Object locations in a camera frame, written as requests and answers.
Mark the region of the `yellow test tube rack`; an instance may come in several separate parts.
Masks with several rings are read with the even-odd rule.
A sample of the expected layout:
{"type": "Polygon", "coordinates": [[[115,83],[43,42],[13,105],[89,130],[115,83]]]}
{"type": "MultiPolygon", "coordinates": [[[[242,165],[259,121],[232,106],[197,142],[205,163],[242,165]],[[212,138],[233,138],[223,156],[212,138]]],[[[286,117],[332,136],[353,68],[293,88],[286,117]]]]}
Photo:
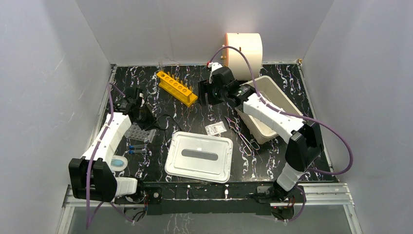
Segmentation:
{"type": "Polygon", "coordinates": [[[164,71],[157,72],[156,76],[160,79],[158,86],[187,107],[193,105],[197,101],[198,96],[194,94],[191,86],[185,86],[181,81],[171,77],[164,71]]]}

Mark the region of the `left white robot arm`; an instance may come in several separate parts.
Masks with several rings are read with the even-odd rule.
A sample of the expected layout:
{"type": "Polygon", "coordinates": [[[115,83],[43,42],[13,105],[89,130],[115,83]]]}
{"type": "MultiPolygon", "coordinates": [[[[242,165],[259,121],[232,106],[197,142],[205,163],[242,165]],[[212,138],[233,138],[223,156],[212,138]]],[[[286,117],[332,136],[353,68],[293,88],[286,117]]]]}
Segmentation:
{"type": "Polygon", "coordinates": [[[157,127],[144,91],[137,87],[127,88],[119,102],[110,102],[110,113],[93,144],[80,158],[69,162],[75,198],[111,202],[126,195],[134,203],[143,201],[146,193],[140,180],[133,176],[115,177],[110,167],[121,139],[133,124],[144,131],[157,127]]]}

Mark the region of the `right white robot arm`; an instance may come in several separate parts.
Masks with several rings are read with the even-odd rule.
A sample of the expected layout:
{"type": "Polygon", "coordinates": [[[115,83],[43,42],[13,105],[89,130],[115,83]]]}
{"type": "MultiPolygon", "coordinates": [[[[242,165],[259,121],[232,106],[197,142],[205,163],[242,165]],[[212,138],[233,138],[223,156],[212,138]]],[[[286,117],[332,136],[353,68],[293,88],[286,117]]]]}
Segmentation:
{"type": "Polygon", "coordinates": [[[288,201],[293,188],[312,162],[323,152],[319,124],[303,116],[286,113],[264,98],[255,86],[241,84],[232,71],[209,63],[209,79],[198,83],[202,105],[226,103],[250,115],[276,132],[287,143],[286,164],[274,183],[275,198],[288,201]]]}

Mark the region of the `clear well plate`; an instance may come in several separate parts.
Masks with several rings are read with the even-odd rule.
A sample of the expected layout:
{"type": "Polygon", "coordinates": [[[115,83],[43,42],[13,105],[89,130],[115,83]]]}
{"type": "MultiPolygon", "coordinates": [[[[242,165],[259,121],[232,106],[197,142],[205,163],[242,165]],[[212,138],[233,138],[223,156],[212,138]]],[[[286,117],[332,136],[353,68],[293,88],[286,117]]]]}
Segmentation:
{"type": "Polygon", "coordinates": [[[125,138],[152,143],[156,130],[142,130],[137,124],[133,124],[124,134],[125,138]]]}

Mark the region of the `blue capped tube upper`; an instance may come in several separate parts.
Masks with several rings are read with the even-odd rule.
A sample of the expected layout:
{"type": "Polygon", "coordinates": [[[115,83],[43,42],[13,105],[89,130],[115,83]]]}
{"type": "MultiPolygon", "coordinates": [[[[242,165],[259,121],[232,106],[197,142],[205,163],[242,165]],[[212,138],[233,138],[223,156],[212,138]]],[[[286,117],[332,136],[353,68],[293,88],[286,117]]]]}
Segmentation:
{"type": "Polygon", "coordinates": [[[145,147],[146,147],[145,144],[130,145],[130,146],[129,146],[129,149],[130,149],[130,150],[136,150],[136,149],[143,149],[143,148],[145,148],[145,147]]]}

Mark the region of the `blue capped tube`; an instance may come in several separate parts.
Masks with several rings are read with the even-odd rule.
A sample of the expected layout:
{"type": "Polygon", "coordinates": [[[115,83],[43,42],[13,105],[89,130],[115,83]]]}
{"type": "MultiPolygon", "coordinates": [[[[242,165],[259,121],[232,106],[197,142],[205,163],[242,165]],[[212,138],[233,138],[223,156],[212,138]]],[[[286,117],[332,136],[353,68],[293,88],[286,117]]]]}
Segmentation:
{"type": "Polygon", "coordinates": [[[144,154],[146,152],[146,149],[134,149],[128,151],[129,154],[144,154]]]}
{"type": "Polygon", "coordinates": [[[130,149],[130,150],[136,150],[136,149],[143,149],[143,148],[145,148],[145,147],[146,147],[145,144],[130,145],[130,146],[129,146],[129,149],[130,149]]]}

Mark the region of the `blue capped tube lower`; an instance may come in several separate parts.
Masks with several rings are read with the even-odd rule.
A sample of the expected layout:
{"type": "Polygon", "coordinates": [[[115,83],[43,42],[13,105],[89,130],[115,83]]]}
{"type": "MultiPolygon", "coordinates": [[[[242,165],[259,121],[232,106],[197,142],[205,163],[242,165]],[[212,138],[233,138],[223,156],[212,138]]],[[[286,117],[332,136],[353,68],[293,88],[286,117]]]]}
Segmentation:
{"type": "Polygon", "coordinates": [[[146,149],[134,149],[128,151],[129,154],[144,154],[146,152],[146,149]]]}

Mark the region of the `small clear plastic bag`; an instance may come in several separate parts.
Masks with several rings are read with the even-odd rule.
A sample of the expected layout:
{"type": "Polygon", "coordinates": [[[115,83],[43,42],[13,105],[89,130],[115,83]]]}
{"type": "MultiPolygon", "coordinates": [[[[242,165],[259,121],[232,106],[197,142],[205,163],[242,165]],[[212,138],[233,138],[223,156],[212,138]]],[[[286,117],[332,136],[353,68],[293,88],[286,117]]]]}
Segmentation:
{"type": "Polygon", "coordinates": [[[205,130],[208,136],[215,136],[227,131],[225,124],[222,121],[207,125],[205,130]]]}

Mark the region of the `beige plastic bin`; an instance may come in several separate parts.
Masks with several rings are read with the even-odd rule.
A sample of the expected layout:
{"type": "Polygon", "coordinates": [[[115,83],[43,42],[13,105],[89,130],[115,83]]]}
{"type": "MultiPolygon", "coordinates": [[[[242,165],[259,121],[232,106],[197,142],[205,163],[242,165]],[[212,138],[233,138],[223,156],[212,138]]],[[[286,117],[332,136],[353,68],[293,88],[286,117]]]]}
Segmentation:
{"type": "Polygon", "coordinates": [[[256,94],[252,95],[252,103],[246,106],[246,113],[238,108],[235,110],[259,144],[277,136],[288,143],[293,131],[305,125],[303,119],[295,117],[302,113],[269,76],[256,78],[255,82],[265,103],[277,110],[265,106],[256,94]]]}

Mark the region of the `blue petri dish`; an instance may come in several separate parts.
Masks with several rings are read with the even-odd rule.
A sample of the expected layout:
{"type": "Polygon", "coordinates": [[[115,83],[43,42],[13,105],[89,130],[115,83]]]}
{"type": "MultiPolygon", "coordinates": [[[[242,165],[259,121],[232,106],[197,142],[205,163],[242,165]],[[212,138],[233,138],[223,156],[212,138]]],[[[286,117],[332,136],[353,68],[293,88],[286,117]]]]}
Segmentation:
{"type": "Polygon", "coordinates": [[[123,156],[113,156],[109,168],[111,171],[120,172],[127,168],[128,160],[123,156]]]}

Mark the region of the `cream cylindrical device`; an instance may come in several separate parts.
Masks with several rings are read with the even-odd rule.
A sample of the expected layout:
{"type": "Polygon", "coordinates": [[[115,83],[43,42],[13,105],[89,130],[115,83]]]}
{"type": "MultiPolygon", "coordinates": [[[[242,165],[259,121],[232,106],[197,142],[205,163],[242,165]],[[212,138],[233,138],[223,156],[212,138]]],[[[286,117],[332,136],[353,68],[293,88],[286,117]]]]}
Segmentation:
{"type": "MultiPolygon", "coordinates": [[[[259,76],[263,61],[263,44],[261,35],[258,33],[226,33],[225,46],[232,46],[247,58],[253,75],[259,76]]],[[[242,55],[233,49],[226,48],[223,50],[221,59],[224,66],[231,69],[234,78],[237,80],[252,80],[251,74],[242,55]]]]}

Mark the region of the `metal crucible tongs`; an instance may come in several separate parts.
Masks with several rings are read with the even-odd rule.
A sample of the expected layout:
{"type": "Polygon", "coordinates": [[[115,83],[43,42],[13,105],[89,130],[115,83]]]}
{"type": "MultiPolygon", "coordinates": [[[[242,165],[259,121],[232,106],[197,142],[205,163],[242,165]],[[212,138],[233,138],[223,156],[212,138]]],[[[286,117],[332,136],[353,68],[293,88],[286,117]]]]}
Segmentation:
{"type": "Polygon", "coordinates": [[[229,117],[225,117],[229,128],[238,135],[238,137],[241,139],[242,143],[244,144],[243,146],[243,152],[247,156],[251,156],[253,150],[258,151],[260,149],[259,144],[255,140],[248,140],[241,132],[241,128],[238,126],[238,124],[231,120],[229,117]]]}

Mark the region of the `white bin lid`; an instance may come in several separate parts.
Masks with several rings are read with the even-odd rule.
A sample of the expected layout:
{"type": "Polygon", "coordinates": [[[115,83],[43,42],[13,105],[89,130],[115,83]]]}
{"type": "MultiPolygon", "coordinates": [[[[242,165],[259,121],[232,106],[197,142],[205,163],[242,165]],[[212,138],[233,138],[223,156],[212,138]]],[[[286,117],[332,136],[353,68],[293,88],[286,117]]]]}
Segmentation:
{"type": "Polygon", "coordinates": [[[229,138],[179,131],[172,136],[165,171],[172,176],[226,183],[232,150],[229,138]]]}

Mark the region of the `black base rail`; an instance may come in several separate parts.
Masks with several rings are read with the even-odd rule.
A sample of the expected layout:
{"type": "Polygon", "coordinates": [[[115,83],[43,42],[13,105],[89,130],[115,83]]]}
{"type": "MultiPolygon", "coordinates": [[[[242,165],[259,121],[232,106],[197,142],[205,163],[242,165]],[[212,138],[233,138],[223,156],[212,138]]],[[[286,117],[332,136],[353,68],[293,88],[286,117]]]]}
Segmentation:
{"type": "Polygon", "coordinates": [[[147,205],[149,215],[178,213],[257,215],[291,217],[293,206],[304,201],[303,187],[276,192],[274,182],[141,182],[137,194],[120,197],[116,204],[147,205]]]}

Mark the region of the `aluminium frame rail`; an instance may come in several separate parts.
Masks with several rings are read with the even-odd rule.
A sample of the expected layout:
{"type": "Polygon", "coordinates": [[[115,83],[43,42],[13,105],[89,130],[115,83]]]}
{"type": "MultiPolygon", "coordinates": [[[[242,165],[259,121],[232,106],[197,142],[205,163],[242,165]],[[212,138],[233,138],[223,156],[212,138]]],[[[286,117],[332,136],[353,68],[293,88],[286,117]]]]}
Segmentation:
{"type": "Polygon", "coordinates": [[[290,198],[277,202],[269,198],[253,198],[256,193],[263,193],[269,183],[153,183],[147,185],[145,194],[149,204],[166,204],[167,202],[233,202],[261,201],[270,206],[301,205],[353,205],[354,201],[346,183],[304,182],[299,185],[301,191],[295,190],[290,198]]]}

